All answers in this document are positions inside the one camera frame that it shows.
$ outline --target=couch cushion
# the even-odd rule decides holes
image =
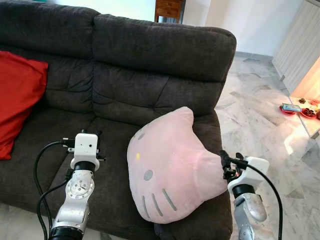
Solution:
[[[140,126],[183,106],[202,116],[212,113],[222,87],[220,82],[95,62],[93,111],[102,118]]]
[[[73,112],[87,113],[92,110],[92,61],[45,54],[2,44],[0,44],[0,50],[48,63],[47,86],[43,103],[50,107]]]
[[[0,0],[0,43],[64,56],[92,56],[92,25],[85,7]]]
[[[216,114],[196,118],[193,130],[204,146],[218,153],[221,138]],[[100,163],[94,175],[95,189],[90,199],[88,227],[130,240],[156,240],[153,224],[140,217],[130,193],[127,147],[139,126],[97,117],[88,132],[102,130]],[[52,186],[64,180],[72,156],[61,165]],[[49,197],[49,204],[58,212],[65,200],[65,190],[59,189]],[[187,218],[164,225],[179,240],[228,240],[232,232],[230,199],[228,192],[204,202]]]
[[[236,38],[216,27],[101,14],[94,18],[92,48],[95,59],[108,64],[224,82],[236,50]]]
[[[47,144],[74,137],[94,119],[82,114],[53,108],[33,109],[16,138],[11,160],[0,161],[0,202],[35,212],[40,197],[33,178],[33,166],[40,150]],[[38,176],[43,190],[49,188],[66,158],[62,146],[49,148],[39,162]]]

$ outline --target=pink hello kitty pillow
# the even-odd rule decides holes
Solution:
[[[227,189],[221,159],[205,149],[193,132],[193,121],[193,112],[181,107],[145,125],[130,140],[130,189],[147,221],[183,219]]]

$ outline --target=white wall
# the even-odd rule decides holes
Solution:
[[[211,0],[186,0],[182,23],[192,26],[206,24]]]
[[[51,0],[56,4],[87,7],[101,14],[131,19],[155,20],[156,0]]]
[[[205,26],[232,32],[239,52],[273,56],[285,39],[302,2],[212,0]]]

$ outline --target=couch backrest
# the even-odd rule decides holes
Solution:
[[[99,13],[85,7],[0,0],[0,50],[49,63],[44,102],[92,111],[92,31]]]
[[[182,106],[210,114],[236,49],[228,31],[0,0],[0,50],[49,63],[50,107],[143,125]]]
[[[235,54],[232,33],[108,14],[93,29],[98,116],[143,125],[182,106],[212,113]]]

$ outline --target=wooden cabinet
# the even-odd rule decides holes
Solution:
[[[180,20],[184,0],[156,0],[154,21],[159,22],[159,16],[174,18],[176,23]]]

